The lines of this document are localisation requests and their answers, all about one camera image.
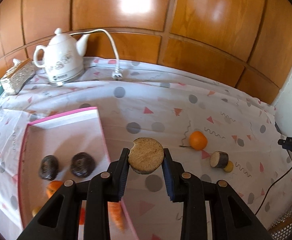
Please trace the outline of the orange tangerine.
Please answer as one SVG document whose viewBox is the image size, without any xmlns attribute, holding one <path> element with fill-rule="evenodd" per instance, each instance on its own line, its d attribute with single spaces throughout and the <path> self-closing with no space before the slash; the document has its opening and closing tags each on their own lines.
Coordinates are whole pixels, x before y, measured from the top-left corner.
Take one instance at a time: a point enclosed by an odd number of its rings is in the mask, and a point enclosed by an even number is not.
<svg viewBox="0 0 292 240">
<path fill-rule="evenodd" d="M 46 187 L 46 194 L 48 198 L 51 198 L 53 194 L 63 185 L 62 181 L 53 180 Z"/>
<path fill-rule="evenodd" d="M 194 150 L 201 151 L 206 148 L 208 140 L 202 132 L 194 131 L 189 137 L 189 144 Z"/>
</svg>

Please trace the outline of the small yellow fruit in tray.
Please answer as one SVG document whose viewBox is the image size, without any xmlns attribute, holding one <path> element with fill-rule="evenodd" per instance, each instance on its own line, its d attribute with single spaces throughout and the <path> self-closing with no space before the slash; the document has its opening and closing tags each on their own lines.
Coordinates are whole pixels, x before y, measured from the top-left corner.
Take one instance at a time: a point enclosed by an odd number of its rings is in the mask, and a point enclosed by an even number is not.
<svg viewBox="0 0 292 240">
<path fill-rule="evenodd" d="M 35 207 L 33 210 L 32 210 L 32 216 L 33 217 L 35 217 L 38 213 L 39 213 L 39 211 L 41 210 L 41 206 L 37 206 L 37 207 Z"/>
</svg>

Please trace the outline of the small yellow red fruit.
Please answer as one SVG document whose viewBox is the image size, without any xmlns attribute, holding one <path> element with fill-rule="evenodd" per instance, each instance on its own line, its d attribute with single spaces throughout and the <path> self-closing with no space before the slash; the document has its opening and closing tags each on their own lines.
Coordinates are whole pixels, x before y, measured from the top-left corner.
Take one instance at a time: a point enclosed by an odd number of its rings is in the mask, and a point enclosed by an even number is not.
<svg viewBox="0 0 292 240">
<path fill-rule="evenodd" d="M 228 161 L 228 164 L 226 165 L 226 167 L 223 169 L 224 172 L 230 173 L 233 171 L 234 168 L 234 164 L 231 160 Z"/>
</svg>

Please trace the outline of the perforated wicker chair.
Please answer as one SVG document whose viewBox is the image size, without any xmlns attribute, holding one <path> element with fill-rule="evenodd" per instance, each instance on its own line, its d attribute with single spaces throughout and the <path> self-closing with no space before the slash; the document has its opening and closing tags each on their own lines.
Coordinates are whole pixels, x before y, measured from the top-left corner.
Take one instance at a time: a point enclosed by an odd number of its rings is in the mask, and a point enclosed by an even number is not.
<svg viewBox="0 0 292 240">
<path fill-rule="evenodd" d="M 268 232 L 272 239 L 289 239 L 292 236 L 292 205 L 273 222 Z"/>
</svg>

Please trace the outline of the small orange carrot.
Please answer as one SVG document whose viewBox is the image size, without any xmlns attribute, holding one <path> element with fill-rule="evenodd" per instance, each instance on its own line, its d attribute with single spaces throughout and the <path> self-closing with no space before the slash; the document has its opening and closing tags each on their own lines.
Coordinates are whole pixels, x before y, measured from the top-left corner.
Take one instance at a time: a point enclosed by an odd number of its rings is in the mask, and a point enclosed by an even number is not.
<svg viewBox="0 0 292 240">
<path fill-rule="evenodd" d="M 108 202 L 108 211 L 111 216 L 111 219 L 113 223 L 116 225 L 116 227 L 124 232 L 125 231 L 125 222 L 122 212 L 122 206 L 120 202 Z"/>
</svg>

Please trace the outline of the pink rimmed white tray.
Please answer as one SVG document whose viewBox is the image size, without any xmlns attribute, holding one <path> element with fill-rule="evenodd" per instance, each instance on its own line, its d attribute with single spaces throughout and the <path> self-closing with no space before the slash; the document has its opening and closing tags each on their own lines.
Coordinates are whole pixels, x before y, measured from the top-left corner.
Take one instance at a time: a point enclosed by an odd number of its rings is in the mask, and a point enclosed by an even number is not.
<svg viewBox="0 0 292 240">
<path fill-rule="evenodd" d="M 38 175 L 45 156 L 57 158 L 57 180 L 72 179 L 78 183 L 82 179 L 70 172 L 71 159 L 75 154 L 86 152 L 96 161 L 95 170 L 88 176 L 91 179 L 106 171 L 110 162 L 118 160 L 123 148 L 132 146 L 130 142 L 105 139 L 105 131 L 106 126 L 100 121 L 96 107 L 52 115 L 27 125 L 18 172 L 19 210 L 24 227 L 32 220 L 32 211 L 48 200 L 46 187 L 49 181 Z"/>
</svg>

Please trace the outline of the orange tangerine on cloth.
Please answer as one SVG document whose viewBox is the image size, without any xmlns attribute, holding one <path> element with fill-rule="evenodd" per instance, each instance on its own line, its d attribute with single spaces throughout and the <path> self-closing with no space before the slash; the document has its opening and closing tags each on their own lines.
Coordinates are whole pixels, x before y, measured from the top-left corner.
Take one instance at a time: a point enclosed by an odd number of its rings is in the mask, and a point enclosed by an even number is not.
<svg viewBox="0 0 292 240">
<path fill-rule="evenodd" d="M 189 144 L 194 150 L 201 151 L 206 148 L 208 140 L 202 132 L 194 131 L 189 137 Z"/>
</svg>

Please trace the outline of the patterned white tablecloth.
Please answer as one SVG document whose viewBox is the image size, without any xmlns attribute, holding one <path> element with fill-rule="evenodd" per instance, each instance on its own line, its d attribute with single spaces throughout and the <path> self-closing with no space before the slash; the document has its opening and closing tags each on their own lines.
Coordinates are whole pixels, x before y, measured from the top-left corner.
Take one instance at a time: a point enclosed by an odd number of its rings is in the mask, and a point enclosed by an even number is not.
<svg viewBox="0 0 292 240">
<path fill-rule="evenodd" d="M 0 233 L 6 239 L 16 239 L 22 230 L 17 184 L 27 124 L 88 107 L 97 107 L 105 139 L 156 139 L 201 180 L 228 181 L 266 228 L 292 204 L 292 162 L 277 143 L 282 135 L 275 127 L 274 106 L 158 65 L 122 61 L 124 79 L 113 81 L 112 61 L 87 64 L 78 81 L 54 87 L 38 71 L 19 94 L 0 97 Z M 194 131 L 207 138 L 204 150 L 190 147 Z M 232 172 L 210 166 L 215 151 L 229 155 Z"/>
</svg>

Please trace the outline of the woven tissue box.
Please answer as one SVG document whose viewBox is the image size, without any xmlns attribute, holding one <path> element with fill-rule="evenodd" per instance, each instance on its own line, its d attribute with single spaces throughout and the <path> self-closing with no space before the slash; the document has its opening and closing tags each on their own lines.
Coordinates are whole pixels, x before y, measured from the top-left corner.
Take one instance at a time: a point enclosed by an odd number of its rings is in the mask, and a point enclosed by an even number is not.
<svg viewBox="0 0 292 240">
<path fill-rule="evenodd" d="M 13 64 L 0 79 L 7 95 L 17 95 L 25 83 L 35 75 L 35 67 L 31 59 L 23 61 L 13 59 Z"/>
</svg>

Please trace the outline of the white ceramic electric kettle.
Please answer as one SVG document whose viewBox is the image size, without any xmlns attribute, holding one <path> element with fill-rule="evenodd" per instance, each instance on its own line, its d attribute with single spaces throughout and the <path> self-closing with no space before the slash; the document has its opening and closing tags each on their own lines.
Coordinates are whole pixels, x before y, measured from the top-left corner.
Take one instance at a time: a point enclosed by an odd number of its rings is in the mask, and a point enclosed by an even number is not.
<svg viewBox="0 0 292 240">
<path fill-rule="evenodd" d="M 83 74 L 89 34 L 76 40 L 61 28 L 54 33 L 47 46 L 36 46 L 33 62 L 36 67 L 45 69 L 50 83 L 60 86 Z"/>
</svg>

